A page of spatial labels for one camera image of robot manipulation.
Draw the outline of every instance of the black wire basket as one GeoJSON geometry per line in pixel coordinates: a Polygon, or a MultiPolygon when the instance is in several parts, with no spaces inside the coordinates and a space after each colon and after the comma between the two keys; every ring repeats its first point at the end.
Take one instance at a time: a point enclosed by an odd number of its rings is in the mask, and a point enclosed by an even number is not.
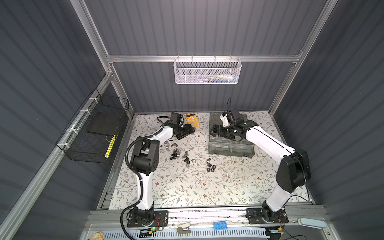
{"type": "Polygon", "coordinates": [[[80,110],[82,116],[75,127],[68,129],[68,124],[63,131],[59,140],[69,132],[66,142],[56,145],[71,160],[108,163],[117,154],[129,121],[128,111],[128,99],[99,94],[88,109],[80,110]]]}

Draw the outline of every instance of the floral pattern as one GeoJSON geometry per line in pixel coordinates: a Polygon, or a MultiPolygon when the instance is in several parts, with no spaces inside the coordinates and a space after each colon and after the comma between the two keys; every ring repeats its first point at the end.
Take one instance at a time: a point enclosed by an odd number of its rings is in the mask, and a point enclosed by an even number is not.
{"type": "MultiPolygon", "coordinates": [[[[268,112],[242,113],[281,141],[268,112]]],[[[160,125],[156,120],[158,116],[160,114],[137,115],[129,142],[131,143],[138,136],[146,136],[157,131],[160,125]]],[[[209,113],[198,113],[197,117],[201,126],[195,129],[195,133],[174,142],[166,141],[160,147],[159,165],[153,177],[155,207],[262,203],[276,186],[277,164],[258,146],[254,146],[255,156],[252,158],[209,155],[209,113]],[[176,148],[180,149],[180,157],[169,160],[176,148]],[[196,163],[191,162],[189,167],[181,158],[185,151],[188,151],[189,159],[196,159],[196,163]],[[217,166],[215,172],[207,172],[208,158],[211,158],[210,162],[217,166]]],[[[295,194],[308,198],[304,186],[295,194]]],[[[109,208],[123,209],[136,200],[136,176],[123,163],[109,208]]],[[[292,197],[290,201],[304,200],[292,197]]]]}

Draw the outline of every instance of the white mesh basket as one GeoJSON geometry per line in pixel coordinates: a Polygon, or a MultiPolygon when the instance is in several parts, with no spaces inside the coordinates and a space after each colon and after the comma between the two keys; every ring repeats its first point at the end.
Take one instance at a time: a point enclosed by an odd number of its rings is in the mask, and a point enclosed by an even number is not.
{"type": "Polygon", "coordinates": [[[241,61],[239,58],[175,58],[177,84],[236,84],[241,61]]]}

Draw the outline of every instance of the orange calculator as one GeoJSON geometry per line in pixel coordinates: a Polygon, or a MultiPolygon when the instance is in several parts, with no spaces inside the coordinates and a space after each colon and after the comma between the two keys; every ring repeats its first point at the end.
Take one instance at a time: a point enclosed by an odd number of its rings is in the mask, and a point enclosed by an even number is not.
{"type": "Polygon", "coordinates": [[[200,127],[200,122],[197,119],[197,116],[195,113],[187,114],[185,116],[185,119],[187,120],[187,123],[190,123],[194,127],[200,127]]]}

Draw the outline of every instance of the gray wall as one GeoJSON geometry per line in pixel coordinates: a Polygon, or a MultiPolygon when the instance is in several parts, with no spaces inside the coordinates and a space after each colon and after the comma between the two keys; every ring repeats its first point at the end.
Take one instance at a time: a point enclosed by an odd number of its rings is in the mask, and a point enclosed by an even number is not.
{"type": "MultiPolygon", "coordinates": [[[[297,54],[324,2],[86,0],[110,55],[297,54]]],[[[180,86],[172,64],[115,64],[135,112],[223,110],[230,96],[232,108],[267,110],[290,66],[243,63],[236,85],[180,86]]]]}
{"type": "MultiPolygon", "coordinates": [[[[69,1],[0,1],[0,42],[2,222],[105,72],[69,1]]],[[[63,159],[15,239],[76,237],[108,167],[63,159]]]]}
{"type": "Polygon", "coordinates": [[[383,20],[383,1],[339,1],[275,114],[343,239],[382,239],[383,20]]]}
{"type": "Polygon", "coordinates": [[[238,84],[176,84],[173,63],[115,63],[135,112],[268,110],[292,63],[243,63],[238,84]]]}

